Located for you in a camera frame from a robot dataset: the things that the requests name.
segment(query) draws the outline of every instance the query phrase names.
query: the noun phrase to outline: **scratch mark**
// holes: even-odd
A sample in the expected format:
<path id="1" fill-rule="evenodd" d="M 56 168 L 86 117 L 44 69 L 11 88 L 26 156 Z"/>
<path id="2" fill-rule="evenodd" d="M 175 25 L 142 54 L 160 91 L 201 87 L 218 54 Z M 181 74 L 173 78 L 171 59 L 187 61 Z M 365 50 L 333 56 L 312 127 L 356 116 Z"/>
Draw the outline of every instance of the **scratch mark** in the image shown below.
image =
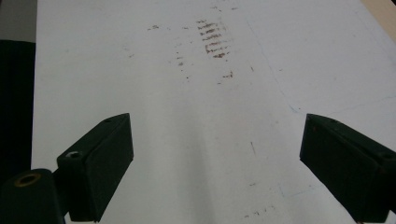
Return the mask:
<path id="1" fill-rule="evenodd" d="M 324 185 L 319 185 L 319 186 L 316 186 L 316 187 L 313 187 L 313 188 L 310 188 L 310 189 L 306 189 L 306 190 L 303 190 L 303 191 L 300 191 L 300 192 L 297 192 L 297 193 L 293 193 L 293 194 L 287 195 L 287 196 L 283 193 L 283 190 L 282 190 L 282 188 L 280 187 L 280 184 L 278 184 L 278 186 L 279 186 L 280 192 L 281 192 L 281 194 L 282 194 L 282 197 L 284 197 L 284 198 L 292 198 L 292 197 L 295 197 L 295 196 L 300 195 L 300 194 L 305 194 L 305 193 L 311 192 L 311 191 L 313 191 L 313 190 L 320 189 L 320 188 L 322 188 Z"/>
<path id="2" fill-rule="evenodd" d="M 268 67 L 270 68 L 270 71 L 271 71 L 271 75 L 273 76 L 273 78 L 274 78 L 274 80 L 275 80 L 275 82 L 276 82 L 276 85 L 277 85 L 277 87 L 279 88 L 280 93 L 283 95 L 283 97 L 285 97 L 286 101 L 288 102 L 288 105 L 291 107 L 291 105 L 290 105 L 290 103 L 289 103 L 289 98 L 286 96 L 286 93 L 283 92 L 283 90 L 282 90 L 282 88 L 281 88 L 281 86 L 280 86 L 279 81 L 277 80 L 277 78 L 276 78 L 275 75 L 274 75 L 274 68 L 271 66 L 270 60 L 268 59 L 267 55 L 265 54 L 264 46 L 263 46 L 262 43 L 260 42 L 259 36 L 258 36 L 258 35 L 256 34 L 256 32 L 253 30 L 253 27 L 250 25 L 250 22 L 248 21 L 247 18 L 245 18 L 245 22 L 247 23 L 247 27 L 249 28 L 249 30 L 251 31 L 251 33 L 253 33 L 253 35 L 256 37 L 256 42 L 257 42 L 257 44 L 260 46 L 260 49 L 261 49 L 261 52 L 262 52 L 262 57 L 264 57 L 265 61 L 267 61 Z"/>
<path id="3" fill-rule="evenodd" d="M 282 189 L 282 187 L 280 186 L 280 183 L 278 183 L 277 186 L 279 187 L 280 194 L 281 194 L 282 197 L 284 198 L 284 197 L 285 197 L 285 194 L 283 193 L 283 189 Z"/>
<path id="4" fill-rule="evenodd" d="M 356 109 L 356 108 L 359 108 L 359 107 L 365 106 L 365 105 L 370 105 L 370 104 L 375 104 L 375 103 L 381 103 L 381 102 L 383 102 L 383 101 L 392 100 L 392 99 L 394 99 L 394 98 L 396 98 L 396 95 L 386 96 L 386 97 L 384 97 L 384 98 L 381 98 L 381 99 L 378 99 L 378 100 L 373 100 L 373 101 L 370 101 L 370 102 L 367 102 L 367 103 L 362 103 L 362 104 L 357 104 L 357 105 L 349 106 L 349 107 L 346 107 L 346 108 L 344 108 L 344 109 L 341 109 L 341 110 L 338 110 L 338 111 L 334 111 L 334 112 L 332 112 L 332 113 L 330 113 L 330 114 L 328 114 L 328 115 L 338 114 L 338 113 L 341 113 L 341 112 L 344 112 L 344 111 L 348 111 L 348 110 L 352 110 L 352 109 Z"/>
<path id="5" fill-rule="evenodd" d="M 256 149 L 254 149 L 253 142 L 250 142 L 250 144 L 251 144 L 251 149 L 253 149 L 253 153 L 256 156 Z"/>
<path id="6" fill-rule="evenodd" d="M 291 105 L 289 105 L 289 107 L 290 107 L 291 111 L 292 111 L 294 114 L 298 114 L 298 111 L 297 111 L 296 109 L 294 109 Z"/>

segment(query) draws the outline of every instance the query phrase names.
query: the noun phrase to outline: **black block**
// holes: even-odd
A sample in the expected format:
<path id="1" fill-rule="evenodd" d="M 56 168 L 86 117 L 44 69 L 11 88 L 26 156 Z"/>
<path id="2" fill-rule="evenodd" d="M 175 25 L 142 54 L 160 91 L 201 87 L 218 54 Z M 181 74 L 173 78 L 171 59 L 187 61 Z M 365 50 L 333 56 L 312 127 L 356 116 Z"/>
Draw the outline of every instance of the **black block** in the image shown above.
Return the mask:
<path id="1" fill-rule="evenodd" d="M 133 157 L 129 114 L 103 120 L 58 157 L 73 221 L 101 219 Z"/>
<path id="2" fill-rule="evenodd" d="M 337 120 L 308 114 L 300 158 L 356 221 L 385 222 L 395 201 L 395 152 Z"/>
<path id="3" fill-rule="evenodd" d="M 36 169 L 9 179 L 2 187 L 0 223 L 64 223 L 52 172 Z"/>

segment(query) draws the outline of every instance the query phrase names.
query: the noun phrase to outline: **white table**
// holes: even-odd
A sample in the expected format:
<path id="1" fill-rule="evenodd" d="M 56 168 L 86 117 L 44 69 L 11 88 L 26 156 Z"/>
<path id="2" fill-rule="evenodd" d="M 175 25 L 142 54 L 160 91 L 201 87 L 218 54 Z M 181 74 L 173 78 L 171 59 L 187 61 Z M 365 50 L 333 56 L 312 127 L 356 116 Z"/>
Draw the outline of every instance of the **white table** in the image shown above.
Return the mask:
<path id="1" fill-rule="evenodd" d="M 354 223 L 299 161 L 306 113 L 396 148 L 396 46 L 359 0 L 40 0 L 36 41 L 34 168 L 131 114 L 103 224 Z"/>

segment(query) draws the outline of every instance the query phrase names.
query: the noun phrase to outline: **smudged marking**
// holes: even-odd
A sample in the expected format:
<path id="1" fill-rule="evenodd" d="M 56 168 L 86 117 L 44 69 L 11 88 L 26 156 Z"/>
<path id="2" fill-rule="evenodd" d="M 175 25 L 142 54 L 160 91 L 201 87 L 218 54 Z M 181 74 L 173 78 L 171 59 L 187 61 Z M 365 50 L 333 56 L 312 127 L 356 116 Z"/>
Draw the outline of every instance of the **smudged marking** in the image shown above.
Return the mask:
<path id="1" fill-rule="evenodd" d="M 216 25 L 218 26 L 216 23 L 211 22 L 211 23 L 206 23 L 204 26 L 198 27 L 198 30 L 202 30 L 202 29 L 206 29 L 206 28 L 210 28 L 211 26 Z"/>
<path id="2" fill-rule="evenodd" d="M 218 49 L 209 49 L 209 46 L 206 45 L 205 49 L 206 49 L 206 53 L 213 53 L 213 52 L 218 51 L 218 50 L 227 49 L 227 47 L 225 47 L 225 48 L 221 47 L 221 48 L 218 48 Z"/>
<path id="3" fill-rule="evenodd" d="M 208 44 L 208 46 L 215 46 L 215 45 L 219 45 L 219 44 L 221 44 L 221 42 L 215 42 L 215 43 L 210 43 L 210 44 Z"/>
<path id="4" fill-rule="evenodd" d="M 211 34 L 211 33 L 215 32 L 215 31 L 216 31 L 216 29 L 210 29 L 210 30 L 206 31 L 206 34 Z"/>
<path id="5" fill-rule="evenodd" d="M 202 39 L 203 41 L 209 40 L 209 39 L 213 39 L 213 38 L 219 38 L 221 37 L 221 34 L 217 34 L 217 35 L 210 35 L 205 39 Z"/>
<path id="6" fill-rule="evenodd" d="M 213 56 L 214 58 L 222 58 L 222 57 L 224 57 L 225 56 L 225 53 L 220 53 L 220 54 L 217 54 L 217 55 L 215 55 L 215 56 Z"/>

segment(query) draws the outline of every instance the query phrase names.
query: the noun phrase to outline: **screw hole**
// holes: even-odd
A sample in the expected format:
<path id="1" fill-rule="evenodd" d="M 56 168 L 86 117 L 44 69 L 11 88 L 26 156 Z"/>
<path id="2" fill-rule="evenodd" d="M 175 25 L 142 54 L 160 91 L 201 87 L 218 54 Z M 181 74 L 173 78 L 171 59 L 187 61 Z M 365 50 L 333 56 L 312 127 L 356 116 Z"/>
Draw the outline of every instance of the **screw hole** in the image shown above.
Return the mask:
<path id="1" fill-rule="evenodd" d="M 69 152 L 69 153 L 67 153 L 67 155 L 66 155 L 66 157 L 70 157 L 70 158 L 73 158 L 73 159 L 76 159 L 76 158 L 78 158 L 78 157 L 80 157 L 81 155 L 79 154 L 79 152 L 77 152 L 77 151 L 72 151 L 72 152 Z"/>
<path id="2" fill-rule="evenodd" d="M 27 187 L 29 185 L 34 184 L 40 177 L 41 177 L 41 174 L 38 174 L 38 173 L 24 175 L 24 176 L 18 178 L 15 181 L 14 185 L 15 185 L 15 187 L 18 187 L 18 188 Z"/>

